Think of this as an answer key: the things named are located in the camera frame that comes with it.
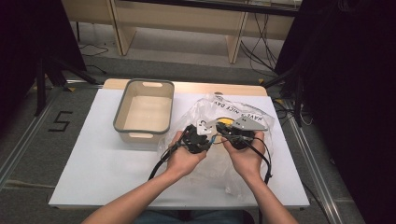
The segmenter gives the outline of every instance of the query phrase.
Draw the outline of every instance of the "black curtain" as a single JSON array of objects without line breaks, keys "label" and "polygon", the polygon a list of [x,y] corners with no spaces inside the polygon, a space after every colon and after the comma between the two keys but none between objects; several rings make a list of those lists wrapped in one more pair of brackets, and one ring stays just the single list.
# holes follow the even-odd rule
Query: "black curtain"
[{"label": "black curtain", "polygon": [[[334,27],[300,75],[304,98],[364,220],[394,223],[396,18],[391,1],[364,3],[349,1],[351,10],[332,12]],[[279,71],[300,56],[300,41],[312,34],[301,31],[312,23],[293,24]]]},{"label": "black curtain", "polygon": [[[0,1],[0,125],[4,127],[36,76],[44,54],[86,70],[61,0]],[[45,72],[62,68],[46,63]]]}]

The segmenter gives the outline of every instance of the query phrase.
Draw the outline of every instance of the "gray floor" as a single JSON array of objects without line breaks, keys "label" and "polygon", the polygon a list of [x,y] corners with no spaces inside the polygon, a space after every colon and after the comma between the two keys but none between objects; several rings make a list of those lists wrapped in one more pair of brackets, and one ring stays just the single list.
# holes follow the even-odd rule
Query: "gray floor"
[{"label": "gray floor", "polygon": [[[126,56],[118,55],[114,44],[112,28],[97,24],[80,24],[80,46],[92,44],[107,48],[108,51],[97,56],[84,56],[87,65],[96,65],[107,71],[102,74],[94,67],[89,71],[98,79],[109,77],[150,77],[167,78],[181,81],[200,81],[214,83],[237,83],[257,85],[260,79],[269,80],[251,69],[260,71],[264,67],[251,63],[242,52],[236,64],[228,63],[224,36],[206,35],[187,32],[139,29],[134,42]],[[257,42],[254,38],[244,38],[244,42],[253,48]],[[270,40],[270,47],[275,55],[282,48],[282,41]],[[83,54],[91,55],[103,51],[92,46],[81,49]],[[260,43],[255,51],[265,58],[263,45]],[[272,97],[278,97],[280,86],[267,90]],[[26,185],[7,185],[0,191],[0,223],[79,223],[92,210],[64,211],[48,206],[48,199],[53,191],[64,165],[73,149],[84,119],[89,112],[96,89],[76,88],[75,91],[62,91],[53,103],[51,111],[43,121],[35,138],[15,167],[9,180],[45,185],[27,188]],[[59,111],[73,111],[68,115],[71,120],[66,132],[52,133],[48,129],[57,128],[53,121]],[[9,123],[8,132],[1,133],[0,164],[3,164],[13,148],[18,144],[24,130],[28,128],[35,113],[35,90],[27,93],[26,99]],[[317,186],[308,169],[304,154],[291,128],[290,120],[282,119],[283,130],[290,147],[300,178],[318,195]],[[304,125],[303,131],[309,146],[319,164],[331,196],[344,223],[364,223],[358,208],[351,199],[336,166],[329,162],[328,151],[321,141],[315,122]],[[304,210],[290,210],[301,223],[327,223],[313,196],[307,191],[311,206]],[[256,219],[257,210],[249,211]]]}]

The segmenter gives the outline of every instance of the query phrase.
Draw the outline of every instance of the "forearm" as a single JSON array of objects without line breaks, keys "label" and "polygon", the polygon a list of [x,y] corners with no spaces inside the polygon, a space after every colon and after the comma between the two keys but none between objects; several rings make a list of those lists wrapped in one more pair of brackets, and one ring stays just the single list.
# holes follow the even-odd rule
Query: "forearm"
[{"label": "forearm", "polygon": [[162,173],[92,213],[83,223],[131,223],[179,177]]},{"label": "forearm", "polygon": [[245,178],[268,223],[297,223],[260,177]]}]

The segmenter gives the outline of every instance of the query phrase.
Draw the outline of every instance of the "white table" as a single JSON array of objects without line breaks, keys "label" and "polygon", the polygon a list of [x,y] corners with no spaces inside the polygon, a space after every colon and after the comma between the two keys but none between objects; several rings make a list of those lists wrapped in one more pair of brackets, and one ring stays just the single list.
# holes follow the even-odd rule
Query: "white table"
[{"label": "white table", "polygon": [[[124,83],[114,88],[105,84],[105,89],[97,93],[49,205],[59,208],[100,206],[147,181],[158,161],[156,145],[124,143],[113,128],[113,119],[123,90],[110,89],[122,89]],[[205,89],[191,88],[191,85],[194,86],[193,83],[175,84],[172,120],[178,120],[204,96],[202,93],[182,92],[222,90],[229,93],[231,90],[240,94],[246,92],[244,89],[259,90],[259,87],[235,85],[196,84],[196,87],[206,85],[208,88]],[[261,93],[262,96],[224,95],[224,98],[256,106],[276,118],[271,99],[264,96],[265,89],[261,88]],[[306,207],[309,201],[278,120],[272,135],[275,152],[272,158],[273,177],[270,179],[269,187],[285,206]],[[226,193],[219,181],[207,179],[193,184],[179,181],[164,191],[148,208],[240,209],[256,206],[257,203],[250,192],[245,200],[241,201]]]}]

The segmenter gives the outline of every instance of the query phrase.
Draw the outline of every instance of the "person's left hand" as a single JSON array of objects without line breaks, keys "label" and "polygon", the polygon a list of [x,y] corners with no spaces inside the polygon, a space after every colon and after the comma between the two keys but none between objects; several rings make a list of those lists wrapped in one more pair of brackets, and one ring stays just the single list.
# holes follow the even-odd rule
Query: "person's left hand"
[{"label": "person's left hand", "polygon": [[[171,146],[175,144],[181,134],[181,131],[176,133]],[[171,154],[166,167],[166,172],[175,175],[178,178],[189,175],[194,170],[195,166],[205,157],[206,150],[197,154],[192,154],[186,148],[179,147]]]}]

